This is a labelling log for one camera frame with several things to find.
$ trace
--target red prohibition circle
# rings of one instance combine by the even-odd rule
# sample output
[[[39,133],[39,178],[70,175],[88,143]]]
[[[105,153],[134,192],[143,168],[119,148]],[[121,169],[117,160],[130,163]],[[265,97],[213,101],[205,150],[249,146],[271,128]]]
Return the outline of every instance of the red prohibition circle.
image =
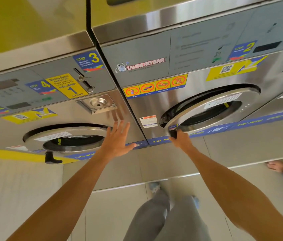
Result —
[[[166,82],[167,82],[167,85],[165,85],[164,88],[158,87],[158,85],[159,85],[162,81],[166,81]],[[166,88],[169,86],[169,84],[170,84],[170,82],[169,82],[168,80],[166,80],[166,79],[163,79],[163,80],[160,80],[160,81],[156,81],[156,88],[159,89],[159,90],[164,90],[164,89],[166,89]]]
[[[130,88],[128,88],[127,90],[126,90],[126,95],[136,95],[136,94],[138,94],[138,92],[139,92],[139,89],[138,88],[136,88],[136,87],[130,87]]]
[[[185,81],[185,77],[184,77],[184,76],[178,76],[178,77],[176,77],[175,79],[173,79],[172,84],[173,84],[174,86],[178,86],[179,84],[175,84],[174,81],[176,81],[177,79],[180,79],[180,78],[182,79],[182,82],[179,83],[179,84],[183,84],[184,81]]]
[[[153,90],[154,90],[155,88],[154,88],[154,85],[153,84],[145,84],[145,85],[143,85],[142,87],[141,87],[141,91],[143,91],[143,92],[146,92],[146,93],[148,93],[148,92],[152,92]]]

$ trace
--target bare foot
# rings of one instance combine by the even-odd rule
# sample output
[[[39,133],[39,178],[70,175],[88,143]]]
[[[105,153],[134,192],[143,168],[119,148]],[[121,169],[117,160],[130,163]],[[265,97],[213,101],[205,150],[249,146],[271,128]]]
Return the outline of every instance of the bare foot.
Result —
[[[282,161],[271,161],[267,162],[268,168],[275,170],[276,172],[283,173],[283,162]]]

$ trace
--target gray control panel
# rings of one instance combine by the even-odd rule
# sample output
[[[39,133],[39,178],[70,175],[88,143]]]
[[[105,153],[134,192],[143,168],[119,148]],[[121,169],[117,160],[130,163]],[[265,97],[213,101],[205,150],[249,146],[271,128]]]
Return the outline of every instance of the gray control panel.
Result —
[[[99,53],[83,53],[0,74],[0,117],[115,89]]]
[[[283,50],[283,1],[102,48],[121,87]]]

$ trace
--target round door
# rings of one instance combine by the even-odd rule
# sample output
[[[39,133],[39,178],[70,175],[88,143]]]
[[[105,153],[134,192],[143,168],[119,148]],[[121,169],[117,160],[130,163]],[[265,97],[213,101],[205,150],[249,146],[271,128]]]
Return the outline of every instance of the round door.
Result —
[[[161,117],[161,126],[166,134],[171,136],[172,130],[176,128],[191,132],[240,121],[242,118],[238,118],[239,115],[236,114],[247,109],[259,95],[260,89],[248,84],[229,85],[206,91],[169,109]]]
[[[106,134],[104,125],[68,123],[34,129],[23,136],[23,141],[31,151],[75,153],[100,147]]]

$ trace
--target shoe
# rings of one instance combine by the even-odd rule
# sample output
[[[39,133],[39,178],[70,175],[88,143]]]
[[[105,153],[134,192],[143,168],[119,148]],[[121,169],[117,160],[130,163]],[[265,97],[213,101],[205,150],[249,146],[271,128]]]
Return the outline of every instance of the shoe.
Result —
[[[196,209],[200,209],[200,200],[196,196],[193,196],[193,199],[195,202]]]
[[[155,194],[157,190],[160,190],[160,182],[150,182],[148,186],[153,194]]]

